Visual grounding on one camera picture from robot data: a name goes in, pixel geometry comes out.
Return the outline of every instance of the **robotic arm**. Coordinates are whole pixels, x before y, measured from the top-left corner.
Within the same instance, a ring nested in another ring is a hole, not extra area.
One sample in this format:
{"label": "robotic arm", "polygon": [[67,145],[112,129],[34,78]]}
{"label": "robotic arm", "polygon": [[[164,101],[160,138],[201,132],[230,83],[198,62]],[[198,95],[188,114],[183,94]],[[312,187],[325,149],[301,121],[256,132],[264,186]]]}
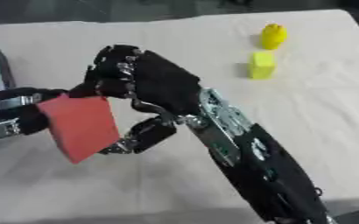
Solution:
{"label": "robotic arm", "polygon": [[[102,49],[71,97],[131,99],[131,106],[155,117],[140,122],[101,154],[141,153],[185,124],[208,148],[232,186],[264,221],[332,224],[321,190],[290,154],[260,125],[249,121],[200,79],[154,52],[135,46]],[[48,121],[34,103],[65,90],[20,88],[0,92],[0,137],[31,134]]]}

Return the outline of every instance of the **yellow object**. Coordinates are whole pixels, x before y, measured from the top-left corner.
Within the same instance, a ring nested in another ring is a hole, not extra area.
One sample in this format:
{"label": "yellow object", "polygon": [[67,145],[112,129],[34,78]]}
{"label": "yellow object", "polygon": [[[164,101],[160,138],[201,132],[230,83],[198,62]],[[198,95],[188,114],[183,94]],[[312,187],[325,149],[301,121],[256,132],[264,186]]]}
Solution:
{"label": "yellow object", "polygon": [[277,49],[286,39],[286,28],[278,24],[268,24],[261,33],[261,45],[267,50]]}
{"label": "yellow object", "polygon": [[269,79],[275,69],[275,58],[272,52],[254,52],[250,57],[248,65],[251,79]]}

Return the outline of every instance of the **yellow ball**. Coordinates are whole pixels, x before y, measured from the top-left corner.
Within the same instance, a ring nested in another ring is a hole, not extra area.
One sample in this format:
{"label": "yellow ball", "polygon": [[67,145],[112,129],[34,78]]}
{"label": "yellow ball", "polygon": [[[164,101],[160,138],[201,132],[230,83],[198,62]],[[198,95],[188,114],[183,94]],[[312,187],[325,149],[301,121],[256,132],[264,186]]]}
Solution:
{"label": "yellow ball", "polygon": [[267,50],[277,49],[286,39],[286,28],[278,24],[268,24],[261,33],[261,45]]}

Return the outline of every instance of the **floor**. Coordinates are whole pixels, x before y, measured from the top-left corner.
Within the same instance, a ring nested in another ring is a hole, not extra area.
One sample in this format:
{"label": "floor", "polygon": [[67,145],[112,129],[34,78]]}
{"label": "floor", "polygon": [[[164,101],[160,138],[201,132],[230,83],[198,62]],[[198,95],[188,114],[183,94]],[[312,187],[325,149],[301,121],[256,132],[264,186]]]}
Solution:
{"label": "floor", "polygon": [[44,21],[151,21],[205,14],[337,7],[338,0],[0,0],[0,24]]}

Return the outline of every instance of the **table surface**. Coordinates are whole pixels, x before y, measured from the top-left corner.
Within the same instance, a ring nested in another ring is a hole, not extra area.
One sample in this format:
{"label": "table surface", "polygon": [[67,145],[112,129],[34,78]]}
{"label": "table surface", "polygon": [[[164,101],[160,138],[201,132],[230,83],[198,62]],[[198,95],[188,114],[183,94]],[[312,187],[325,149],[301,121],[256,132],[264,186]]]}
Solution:
{"label": "table surface", "polygon": [[[270,80],[245,78],[271,22],[289,39]],[[72,88],[106,45],[150,49],[202,78],[262,124],[324,190],[332,213],[359,207],[359,26],[341,10],[150,23],[0,25],[19,87]],[[145,115],[112,100],[124,133]],[[5,223],[262,223],[186,127],[142,155],[67,162],[48,132],[0,141]]]}

